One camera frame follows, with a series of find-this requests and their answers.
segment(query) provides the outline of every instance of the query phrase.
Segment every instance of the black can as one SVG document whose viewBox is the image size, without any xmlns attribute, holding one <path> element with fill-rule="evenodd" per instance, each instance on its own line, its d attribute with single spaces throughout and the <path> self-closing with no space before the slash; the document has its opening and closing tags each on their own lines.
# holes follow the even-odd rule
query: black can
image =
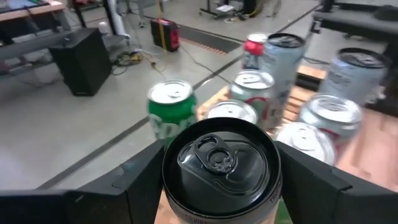
<svg viewBox="0 0 398 224">
<path fill-rule="evenodd" d="M 166 150 L 162 172 L 169 204 L 188 224 L 260 223 L 282 188 L 272 139 L 237 118 L 205 119 L 184 130 Z"/>
</svg>

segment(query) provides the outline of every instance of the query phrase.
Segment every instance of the silver can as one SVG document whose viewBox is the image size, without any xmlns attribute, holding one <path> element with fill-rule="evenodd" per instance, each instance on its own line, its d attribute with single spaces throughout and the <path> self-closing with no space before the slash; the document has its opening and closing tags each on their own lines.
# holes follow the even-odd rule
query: silver can
<svg viewBox="0 0 398 224">
<path fill-rule="evenodd" d="M 249 34 L 243 44 L 242 69 L 264 70 L 264 44 L 267 41 L 267 34 Z"/>
<path fill-rule="evenodd" d="M 264 129 L 273 116 L 275 101 L 274 79 L 259 70 L 242 70 L 234 79 L 229 89 L 229 97 L 251 105 L 258 114 L 257 124 Z"/>
<path fill-rule="evenodd" d="M 205 115 L 205 118 L 239 118 L 252 124 L 257 124 L 258 117 L 256 110 L 238 100 L 224 100 L 211 105 Z"/>
<path fill-rule="evenodd" d="M 370 50 L 341 49 L 333 59 L 320 93 L 329 93 L 365 104 L 388 70 L 388 59 Z"/>
<path fill-rule="evenodd" d="M 264 50 L 265 72 L 274 77 L 277 101 L 271 126 L 282 121 L 290 91 L 295 83 L 297 68 L 303 58 L 305 41 L 293 34 L 272 34 Z"/>
<path fill-rule="evenodd" d="M 280 141 L 328 165 L 335 165 L 336 151 L 331 139 L 311 124 L 285 124 L 274 134 Z"/>
<path fill-rule="evenodd" d="M 351 100 L 316 94 L 301 107 L 297 121 L 312 124 L 329 135 L 339 158 L 361 127 L 362 111 Z"/>
</svg>

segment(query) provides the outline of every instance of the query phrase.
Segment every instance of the yellow cable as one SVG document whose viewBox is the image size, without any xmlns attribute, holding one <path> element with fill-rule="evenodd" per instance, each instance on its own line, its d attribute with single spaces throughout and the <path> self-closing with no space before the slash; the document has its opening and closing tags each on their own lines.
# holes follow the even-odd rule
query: yellow cable
<svg viewBox="0 0 398 224">
<path fill-rule="evenodd" d="M 161 0 L 157 0 L 157 8 L 159 10 L 159 13 L 158 13 L 158 16 L 157 16 L 157 20 L 158 20 L 158 23 L 159 23 L 160 40 L 162 41 L 162 49 L 163 49 L 164 54 L 165 54 L 165 60 L 164 60 L 165 65 L 164 65 L 163 69 L 158 69 L 156 67 L 156 65 L 153 66 L 153 68 L 155 70 L 157 70 L 159 73 L 163 72 L 167 68 L 167 54 L 168 54 L 167 48 L 166 48 L 164 27 L 163 27 L 163 23 L 160 21 L 163 18 L 162 8 L 161 8 L 160 4 L 161 4 Z"/>
<path fill-rule="evenodd" d="M 260 9 L 261 4 L 264 4 L 264 0 L 258 0 L 258 4 L 256 6 L 256 8 L 254 9 L 254 11 L 252 11 L 250 14 L 246 14 L 248 17 L 253 16 L 255 13 L 257 13 L 257 11 Z"/>
</svg>

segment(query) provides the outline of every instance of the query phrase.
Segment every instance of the red can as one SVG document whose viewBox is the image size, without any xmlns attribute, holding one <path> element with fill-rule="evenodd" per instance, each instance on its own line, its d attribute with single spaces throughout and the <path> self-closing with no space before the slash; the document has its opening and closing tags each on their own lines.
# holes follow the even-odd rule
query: red can
<svg viewBox="0 0 398 224">
<path fill-rule="evenodd" d="M 265 33 L 249 34 L 243 44 L 244 57 L 242 69 L 265 69 L 264 44 L 268 36 Z"/>
</svg>

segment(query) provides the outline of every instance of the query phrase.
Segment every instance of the orange stripe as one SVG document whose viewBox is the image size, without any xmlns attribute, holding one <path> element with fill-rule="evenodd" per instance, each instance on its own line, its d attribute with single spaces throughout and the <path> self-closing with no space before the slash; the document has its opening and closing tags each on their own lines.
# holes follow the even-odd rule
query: orange stripe
<svg viewBox="0 0 398 224">
<path fill-rule="evenodd" d="M 192 45 L 196 45 L 197 47 L 201 47 L 201 48 L 203 48 L 203 49 L 205 49 L 205 50 L 214 52 L 214 53 L 219 54 L 219 55 L 226 55 L 226 53 L 225 53 L 224 51 L 222 51 L 222 50 L 218 50 L 218 49 L 215 49 L 215 48 L 213 48 L 213 47 L 209 47 L 209 46 L 207 46 L 207 45 L 198 43 L 198 42 L 193 41 L 193 40 L 188 40 L 188 39 L 185 39 L 185 38 L 183 38 L 183 37 L 180 37 L 180 40 L 181 40 L 181 41 L 184 41 L 184 42 L 187 42 L 187 43 L 189 43 L 189 44 L 192 44 Z"/>
</svg>

